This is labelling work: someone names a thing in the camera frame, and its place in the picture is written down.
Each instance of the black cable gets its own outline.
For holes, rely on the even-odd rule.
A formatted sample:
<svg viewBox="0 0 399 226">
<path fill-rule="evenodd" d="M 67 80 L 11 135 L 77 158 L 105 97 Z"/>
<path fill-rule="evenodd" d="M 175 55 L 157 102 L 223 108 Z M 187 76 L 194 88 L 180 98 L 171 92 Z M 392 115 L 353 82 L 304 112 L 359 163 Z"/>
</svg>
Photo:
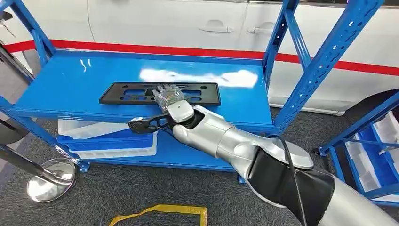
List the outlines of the black cable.
<svg viewBox="0 0 399 226">
<path fill-rule="evenodd" d="M 295 186 L 296 186 L 296 193 L 298 194 L 298 203 L 299 203 L 299 208 L 301 210 L 301 218 L 302 218 L 302 221 L 303 221 L 303 226 L 307 226 L 305 210 L 303 208 L 302 198 L 301 198 L 301 194 L 299 192 L 298 182 L 296 180 L 295 167 L 294 167 L 294 164 L 292 163 L 291 154 L 289 152 L 287 143 L 286 143 L 286 141 L 283 138 L 281 138 L 278 135 L 270 135 L 270 136 L 268 136 L 268 138 L 273 138 L 273 137 L 278 138 L 281 141 L 281 143 L 283 144 L 284 152 L 285 152 L 285 155 L 286 155 L 286 160 L 287 160 L 287 162 L 289 164 L 289 167 L 291 169 L 292 177 L 294 179 L 294 183 L 295 183 Z"/>
<path fill-rule="evenodd" d="M 173 134 L 172 134 L 171 132 L 169 132 L 167 129 L 161 128 L 161 127 L 159 127 L 159 126 L 154 126 L 154 125 L 152 125 L 152 126 L 155 127 L 155 128 L 158 128 L 158 129 L 160 129 L 160 130 L 162 130 L 162 131 L 164 131 L 165 133 L 171 135 L 174 139 L 176 139 L 176 137 L 173 136 Z"/>
</svg>

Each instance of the car door handle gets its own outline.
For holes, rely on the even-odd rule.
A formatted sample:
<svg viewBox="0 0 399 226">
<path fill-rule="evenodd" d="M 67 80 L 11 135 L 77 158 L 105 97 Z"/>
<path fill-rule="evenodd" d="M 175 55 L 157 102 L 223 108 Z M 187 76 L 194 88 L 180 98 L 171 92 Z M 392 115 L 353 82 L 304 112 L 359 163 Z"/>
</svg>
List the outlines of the car door handle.
<svg viewBox="0 0 399 226">
<path fill-rule="evenodd" d="M 274 23 L 264 22 L 260 26 L 248 27 L 247 32 L 252 34 L 271 34 L 273 32 Z"/>
<path fill-rule="evenodd" d="M 234 31 L 232 27 L 224 25 L 221 20 L 208 20 L 208 22 L 199 29 L 205 32 L 216 33 L 230 33 Z"/>
</svg>

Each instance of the robotic hand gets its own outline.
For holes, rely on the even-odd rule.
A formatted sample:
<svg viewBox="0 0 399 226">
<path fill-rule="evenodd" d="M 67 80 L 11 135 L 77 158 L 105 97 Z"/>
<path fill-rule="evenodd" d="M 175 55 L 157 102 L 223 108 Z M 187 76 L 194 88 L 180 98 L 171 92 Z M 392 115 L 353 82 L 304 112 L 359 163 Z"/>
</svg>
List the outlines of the robotic hand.
<svg viewBox="0 0 399 226">
<path fill-rule="evenodd" d="M 309 154 L 299 146 L 278 137 L 260 137 L 237 129 L 202 106 L 190 106 L 176 86 L 159 90 L 154 91 L 155 100 L 164 113 L 132 120 L 129 126 L 133 132 L 170 127 L 178 141 L 224 159 L 260 199 L 288 208 L 303 225 L 399 225 L 351 187 L 315 168 Z"/>
</svg>

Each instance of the blue plastic bin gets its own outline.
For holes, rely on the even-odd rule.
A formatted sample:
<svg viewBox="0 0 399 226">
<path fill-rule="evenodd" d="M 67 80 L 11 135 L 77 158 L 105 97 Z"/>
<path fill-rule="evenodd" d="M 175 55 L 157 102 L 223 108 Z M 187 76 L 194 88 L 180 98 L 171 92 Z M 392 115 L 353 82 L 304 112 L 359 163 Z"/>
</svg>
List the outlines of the blue plastic bin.
<svg viewBox="0 0 399 226">
<path fill-rule="evenodd" d="M 153 146 L 154 134 L 134 134 L 129 129 L 105 134 L 89 139 L 73 139 L 58 135 L 59 143 L 67 145 L 71 151 L 147 148 Z"/>
</svg>

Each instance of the stanchion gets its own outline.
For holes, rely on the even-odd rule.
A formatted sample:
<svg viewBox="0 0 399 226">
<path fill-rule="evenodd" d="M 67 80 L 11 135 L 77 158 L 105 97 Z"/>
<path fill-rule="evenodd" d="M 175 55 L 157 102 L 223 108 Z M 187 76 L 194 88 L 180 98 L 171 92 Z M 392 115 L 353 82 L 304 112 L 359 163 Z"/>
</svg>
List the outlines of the stanchion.
<svg viewBox="0 0 399 226">
<path fill-rule="evenodd" d="M 29 197 L 35 202 L 51 202 L 70 190 L 78 177 L 75 164 L 66 158 L 56 158 L 38 165 L 0 144 L 0 158 L 33 174 L 27 185 Z"/>
</svg>

